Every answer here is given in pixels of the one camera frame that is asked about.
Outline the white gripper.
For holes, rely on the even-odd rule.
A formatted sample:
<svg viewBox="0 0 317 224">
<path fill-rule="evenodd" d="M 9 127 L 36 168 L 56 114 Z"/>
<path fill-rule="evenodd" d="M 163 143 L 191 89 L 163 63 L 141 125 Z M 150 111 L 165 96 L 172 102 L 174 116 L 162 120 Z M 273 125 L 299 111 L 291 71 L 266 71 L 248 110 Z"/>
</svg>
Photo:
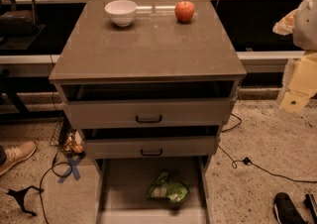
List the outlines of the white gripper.
<svg viewBox="0 0 317 224">
<path fill-rule="evenodd" d="M 279 91 L 277 106 L 288 113 L 299 113 L 317 93 L 317 53 L 306 52 L 296 62 L 288 88 Z"/>
</svg>

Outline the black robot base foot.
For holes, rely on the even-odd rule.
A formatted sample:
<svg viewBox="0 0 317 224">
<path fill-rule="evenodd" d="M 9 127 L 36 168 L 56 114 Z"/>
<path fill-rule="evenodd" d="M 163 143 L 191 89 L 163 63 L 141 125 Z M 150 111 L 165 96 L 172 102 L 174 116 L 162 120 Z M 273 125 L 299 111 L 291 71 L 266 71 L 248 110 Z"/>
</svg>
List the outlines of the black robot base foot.
<svg viewBox="0 0 317 224">
<path fill-rule="evenodd" d="M 275 196 L 273 213 L 278 224 L 306 224 L 289 195 L 285 192 L 280 192 Z"/>
</svg>

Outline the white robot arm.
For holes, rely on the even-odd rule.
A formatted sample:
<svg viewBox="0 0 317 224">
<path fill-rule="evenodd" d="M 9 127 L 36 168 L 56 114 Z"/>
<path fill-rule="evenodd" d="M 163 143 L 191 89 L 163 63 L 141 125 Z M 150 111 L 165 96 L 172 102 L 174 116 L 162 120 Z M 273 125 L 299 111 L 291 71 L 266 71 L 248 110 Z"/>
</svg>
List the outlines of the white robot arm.
<svg viewBox="0 0 317 224">
<path fill-rule="evenodd" d="M 298 59 L 285 66 L 277 106 L 288 113 L 299 113 L 317 93 L 317 0 L 303 0 L 272 30 L 279 35 L 292 35 L 293 43 L 304 50 Z"/>
</svg>

